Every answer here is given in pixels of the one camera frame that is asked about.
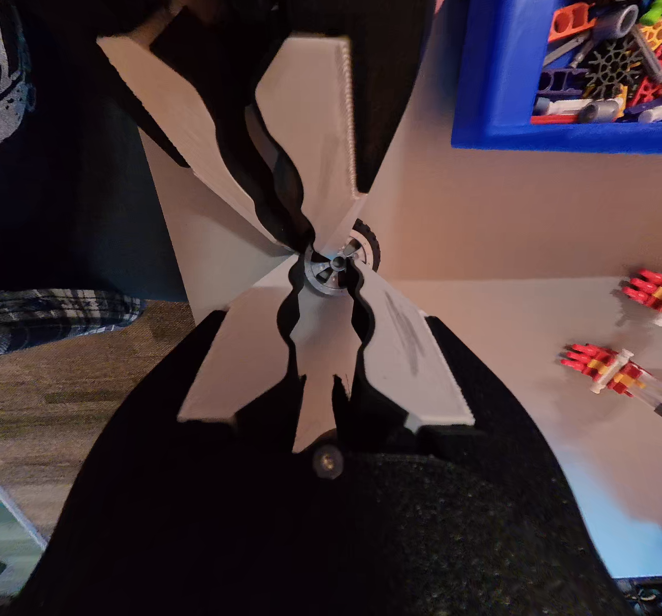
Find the pile of colourful toy pieces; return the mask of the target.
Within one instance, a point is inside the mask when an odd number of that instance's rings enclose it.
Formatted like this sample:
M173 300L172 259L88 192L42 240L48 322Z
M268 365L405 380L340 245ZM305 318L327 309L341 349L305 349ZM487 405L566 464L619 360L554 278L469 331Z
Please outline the pile of colourful toy pieces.
M661 0L557 0L531 123L661 127Z

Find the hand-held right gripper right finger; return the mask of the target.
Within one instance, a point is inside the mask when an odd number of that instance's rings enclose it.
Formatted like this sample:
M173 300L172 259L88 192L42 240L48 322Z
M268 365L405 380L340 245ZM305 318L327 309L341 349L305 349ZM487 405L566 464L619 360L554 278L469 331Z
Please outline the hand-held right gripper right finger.
M340 448L422 448L433 436L475 436L475 417L428 316L364 263L348 261L351 377L334 375Z

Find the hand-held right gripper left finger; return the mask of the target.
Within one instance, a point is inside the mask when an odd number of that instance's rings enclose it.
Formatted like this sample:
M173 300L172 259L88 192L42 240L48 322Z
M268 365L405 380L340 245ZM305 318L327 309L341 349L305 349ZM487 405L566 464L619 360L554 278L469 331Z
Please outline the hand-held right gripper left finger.
M178 422L233 423L264 450L292 452L305 378L291 334L303 284L303 256L293 255L229 304Z

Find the blue plastic parts bin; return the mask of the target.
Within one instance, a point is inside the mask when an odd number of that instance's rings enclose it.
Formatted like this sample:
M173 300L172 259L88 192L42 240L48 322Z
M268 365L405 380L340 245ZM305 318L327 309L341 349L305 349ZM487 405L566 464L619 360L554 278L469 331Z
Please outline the blue plastic parts bin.
M452 147L661 155L659 123L531 123L556 1L470 0Z

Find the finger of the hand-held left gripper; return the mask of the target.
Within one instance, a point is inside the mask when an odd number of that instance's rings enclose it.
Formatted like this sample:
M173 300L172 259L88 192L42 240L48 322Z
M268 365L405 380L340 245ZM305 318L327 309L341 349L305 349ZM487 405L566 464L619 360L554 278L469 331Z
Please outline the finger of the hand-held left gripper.
M301 180L301 212L314 231L314 250L337 254L367 197L358 189L351 41L287 37L255 100L269 136Z
M244 110L217 122L194 86L148 48L127 36L100 38L97 44L202 183L271 242L305 251L307 232L296 227L279 199Z

